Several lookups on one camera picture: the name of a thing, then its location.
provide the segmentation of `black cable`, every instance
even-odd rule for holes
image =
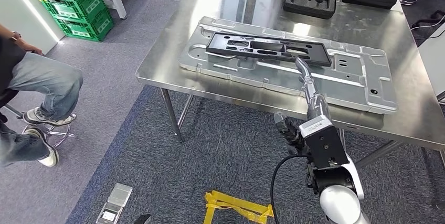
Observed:
[[[299,154],[294,154],[294,155],[289,155],[285,158],[283,158],[278,165],[275,167],[275,170],[273,171],[273,175],[272,175],[272,181],[270,182],[270,204],[272,205],[272,211],[273,211],[273,218],[275,219],[275,223],[276,224],[280,224],[278,222],[278,216],[277,216],[277,211],[275,211],[275,202],[273,201],[273,184],[275,183],[275,177],[277,176],[277,172],[278,169],[280,169],[280,166],[282,164],[284,164],[284,162],[290,160],[291,158],[294,157],[308,157],[306,155],[299,155]]]
[[[437,36],[434,36],[434,37],[426,37],[426,38],[418,38],[418,39],[416,39],[416,38],[414,38],[414,40],[423,40],[423,39],[434,39],[434,38],[439,38],[442,34],[443,34],[443,32],[445,32],[445,30],[443,30],[439,35],[437,35]]]

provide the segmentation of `blue carpet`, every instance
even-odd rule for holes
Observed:
[[[187,96],[171,92],[171,97],[178,114]],[[67,223],[94,223],[115,183],[134,188],[121,224],[133,224],[141,214],[152,214],[152,223],[202,223],[204,193],[211,190],[269,203],[273,168],[287,154],[272,114],[196,97],[182,132],[184,141],[178,143],[159,89],[144,87]],[[354,160],[385,141],[346,132]],[[445,171],[438,152],[401,146],[359,174],[363,209],[373,223],[443,222]],[[324,223],[304,179],[304,160],[280,170],[276,202],[282,223]],[[213,223],[249,221],[219,210]]]

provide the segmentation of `stainless steel table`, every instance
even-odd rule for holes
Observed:
[[[387,144],[357,162],[357,167],[369,164],[403,143],[439,150],[443,154],[445,119],[403,13],[338,3],[334,16],[323,20],[284,12],[282,2],[181,0],[178,11],[136,73],[141,83],[161,88],[179,140],[180,128],[194,95],[264,111],[283,111],[298,119],[306,118],[305,98],[179,67],[179,54],[199,20],[207,16],[385,50],[396,90],[398,111],[392,115],[378,115],[330,106],[335,126],[389,139]],[[179,120],[173,112],[168,90],[189,94]]]

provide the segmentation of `white wall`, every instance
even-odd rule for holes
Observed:
[[[439,35],[443,30],[445,25],[439,27],[431,37]],[[420,45],[419,52],[434,93],[438,95],[445,91],[445,34],[439,38],[427,39]]]
[[[49,28],[58,39],[64,36],[50,13],[42,6],[39,0],[29,0],[32,6],[39,12]],[[10,30],[18,31],[30,44],[35,45],[47,53],[56,40],[43,26],[37,17],[26,6],[23,0],[0,0],[0,23]]]

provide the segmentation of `robotic arm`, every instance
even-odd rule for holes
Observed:
[[[301,72],[299,79],[303,83],[302,89],[308,103],[308,121],[296,129],[284,114],[278,112],[274,115],[276,127],[288,140],[291,154],[297,152],[295,156],[307,157],[306,168],[310,181],[307,186],[319,195],[320,206],[329,223],[370,224],[360,207],[359,200],[364,199],[364,194],[357,169],[346,154],[337,129],[331,122],[326,100],[317,93],[308,65],[300,58],[297,58],[295,64]]]

